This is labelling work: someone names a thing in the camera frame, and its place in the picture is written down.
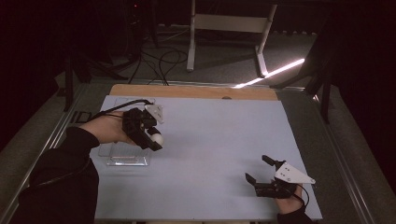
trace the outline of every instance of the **clear acrylic box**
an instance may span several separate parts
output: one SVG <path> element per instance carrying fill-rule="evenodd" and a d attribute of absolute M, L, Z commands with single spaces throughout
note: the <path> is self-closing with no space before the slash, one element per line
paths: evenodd
<path fill-rule="evenodd" d="M 131 146 L 126 143 L 113 143 L 107 165 L 149 165 L 151 150 Z"/>

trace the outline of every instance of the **robotic hand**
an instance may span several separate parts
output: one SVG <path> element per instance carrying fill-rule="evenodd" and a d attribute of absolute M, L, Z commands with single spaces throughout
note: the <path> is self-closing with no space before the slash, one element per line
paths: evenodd
<path fill-rule="evenodd" d="M 315 184 L 315 180 L 300 172 L 286 161 L 274 161 L 268 156 L 262 156 L 262 160 L 271 166 L 275 166 L 275 180 L 271 184 L 257 183 L 256 179 L 245 174 L 247 182 L 256 190 L 257 197 L 269 197 L 286 199 L 295 196 L 294 191 L 298 184 Z"/>
<path fill-rule="evenodd" d="M 122 129 L 142 149 L 149 147 L 156 151 L 163 148 L 163 136 L 154 127 L 157 125 L 157 121 L 163 123 L 163 108 L 148 100 L 134 100 L 106 111 L 101 111 L 91 119 L 105 116 L 109 112 L 137 103 L 144 103 L 144 110 L 135 107 L 124 112 L 122 115 Z"/>

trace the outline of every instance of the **black cable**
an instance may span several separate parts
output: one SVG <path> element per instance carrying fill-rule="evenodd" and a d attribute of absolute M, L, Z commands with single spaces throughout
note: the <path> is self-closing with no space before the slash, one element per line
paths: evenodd
<path fill-rule="evenodd" d="M 137 70 L 139 69 L 141 63 L 142 63 L 142 55 L 140 54 L 139 55 L 139 63 L 137 64 L 136 69 L 134 70 L 134 72 L 132 73 L 131 77 L 129 78 L 128 84 L 131 84 L 132 79 L 134 79 L 134 76 L 137 74 Z"/>
<path fill-rule="evenodd" d="M 169 83 L 168 83 L 167 80 L 166 80 L 166 76 L 168 75 L 168 73 L 169 73 L 173 68 L 176 67 L 177 64 L 186 62 L 186 61 L 188 60 L 188 56 L 187 56 L 187 53 L 186 53 L 186 52 L 181 51 L 181 50 L 179 50 L 179 49 L 172 48 L 172 47 L 164 47 L 163 49 L 171 49 L 171 50 L 165 52 L 160 58 L 157 58 L 156 56 L 153 56 L 153 55 L 151 55 L 151 54 L 149 54 L 149 53 L 146 53 L 145 51 L 142 51 L 142 53 L 145 54 L 145 55 L 148 55 L 148 56 L 151 57 L 151 58 L 154 58 L 154 59 L 157 59 L 157 60 L 158 60 L 158 65 L 159 65 L 159 69 L 160 69 L 160 74 L 156 72 L 155 68 L 152 68 L 152 67 L 151 67 L 151 68 L 155 71 L 155 73 L 157 74 L 157 77 L 160 77 L 160 79 L 163 81 L 163 85 L 169 86 Z M 170 62 L 170 61 L 167 61 L 167 60 L 164 59 L 164 57 L 165 57 L 166 55 L 168 55 L 168 54 L 170 54 L 170 53 L 174 53 L 174 52 L 176 52 L 176 53 L 177 53 L 177 56 L 178 56 L 178 57 L 177 57 L 177 60 L 176 60 L 175 62 Z M 183 54 L 183 55 L 185 56 L 183 60 L 180 60 L 181 54 Z M 170 63 L 170 64 L 172 64 L 172 66 L 171 66 L 166 72 L 164 72 L 164 71 L 163 71 L 163 63 Z"/>
<path fill-rule="evenodd" d="M 305 194 L 306 194 L 307 200 L 306 200 L 306 204 L 305 204 L 304 206 L 307 207 L 308 204 L 309 204 L 309 194 L 308 194 L 308 191 L 306 191 L 306 189 L 305 189 L 302 185 L 299 185 L 299 184 L 298 184 L 298 186 L 300 186 L 300 188 L 302 188 L 302 189 L 304 190 Z"/>
<path fill-rule="evenodd" d="M 103 116 L 103 115 L 105 115 L 105 114 L 107 114 L 109 112 L 118 110 L 118 109 L 123 108 L 125 106 L 134 105 L 134 104 L 138 104 L 138 103 L 145 103 L 146 105 L 152 105 L 152 103 L 150 101 L 145 100 L 145 99 L 134 100 L 134 101 L 128 102 L 126 104 L 118 105 L 118 106 L 115 106 L 115 107 L 110 108 L 108 110 L 101 111 L 101 112 L 97 113 L 96 115 L 94 115 L 92 118 L 90 118 L 88 121 L 91 121 L 93 119 L 97 119 L 97 118 L 99 118 L 99 117 L 101 117 L 101 116 Z"/>

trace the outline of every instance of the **metal stand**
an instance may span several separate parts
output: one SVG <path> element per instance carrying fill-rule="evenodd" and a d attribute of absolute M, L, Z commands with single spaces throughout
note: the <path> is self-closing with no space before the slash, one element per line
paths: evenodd
<path fill-rule="evenodd" d="M 265 41 L 267 40 L 275 12 L 276 5 L 272 5 L 267 18 L 195 14 L 195 0 L 191 0 L 191 37 L 189 56 L 187 60 L 187 71 L 192 72 L 194 70 L 195 29 L 251 32 L 262 34 L 262 42 L 256 47 L 256 55 L 261 70 L 261 76 L 265 77 L 268 72 L 265 66 L 264 57 L 262 56 L 262 50 L 264 48 Z"/>

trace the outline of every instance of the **white ball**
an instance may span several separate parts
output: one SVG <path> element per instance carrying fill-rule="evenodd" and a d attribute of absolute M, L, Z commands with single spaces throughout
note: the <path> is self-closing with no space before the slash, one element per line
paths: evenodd
<path fill-rule="evenodd" d="M 153 142 L 157 142 L 158 144 L 160 144 L 160 146 L 163 145 L 163 136 L 159 133 L 153 134 L 150 138 Z"/>

